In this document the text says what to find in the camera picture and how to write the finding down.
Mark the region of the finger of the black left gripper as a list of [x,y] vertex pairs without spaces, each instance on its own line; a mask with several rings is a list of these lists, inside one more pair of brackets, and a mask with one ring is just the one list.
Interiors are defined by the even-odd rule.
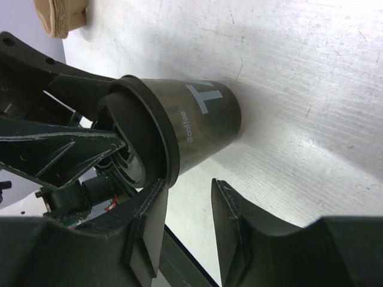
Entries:
[[1,119],[1,168],[52,189],[71,185],[124,146],[113,132]]
[[90,121],[96,121],[99,101],[113,78],[68,66],[39,52],[9,32],[1,32],[1,90],[4,96],[25,95],[32,105],[47,91]]

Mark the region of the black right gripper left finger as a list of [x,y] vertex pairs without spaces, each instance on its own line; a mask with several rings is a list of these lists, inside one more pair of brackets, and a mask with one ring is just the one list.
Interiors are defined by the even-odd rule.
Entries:
[[2,286],[150,286],[157,276],[168,185],[157,179],[76,228],[1,218]]

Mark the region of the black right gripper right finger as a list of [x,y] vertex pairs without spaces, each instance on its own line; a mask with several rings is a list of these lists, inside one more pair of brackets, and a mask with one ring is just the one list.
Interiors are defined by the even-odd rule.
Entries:
[[382,218],[324,216],[298,227],[213,179],[224,286],[381,286]]

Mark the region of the black paper coffee cup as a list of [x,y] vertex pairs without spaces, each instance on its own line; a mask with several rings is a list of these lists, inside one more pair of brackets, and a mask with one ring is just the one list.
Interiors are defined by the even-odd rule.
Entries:
[[241,128],[237,98],[216,81],[128,75],[114,82],[104,100],[140,165],[140,173],[131,172],[127,159],[113,156],[115,167],[133,187],[158,178],[172,187],[181,174],[230,145]]

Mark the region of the black cup lid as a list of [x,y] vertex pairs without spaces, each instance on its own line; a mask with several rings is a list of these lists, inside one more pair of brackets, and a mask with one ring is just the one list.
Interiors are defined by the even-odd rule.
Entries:
[[105,96],[100,102],[95,127],[114,132],[125,143],[110,156],[125,183],[144,188],[166,177],[166,154],[160,133],[136,96],[123,91]]

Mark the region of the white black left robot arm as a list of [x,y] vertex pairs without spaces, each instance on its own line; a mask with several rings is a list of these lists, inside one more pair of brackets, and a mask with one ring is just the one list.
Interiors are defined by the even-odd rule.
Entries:
[[113,130],[80,124],[97,120],[112,83],[1,33],[1,168],[40,185],[49,218],[83,219],[114,197],[104,177],[80,182],[126,146]]

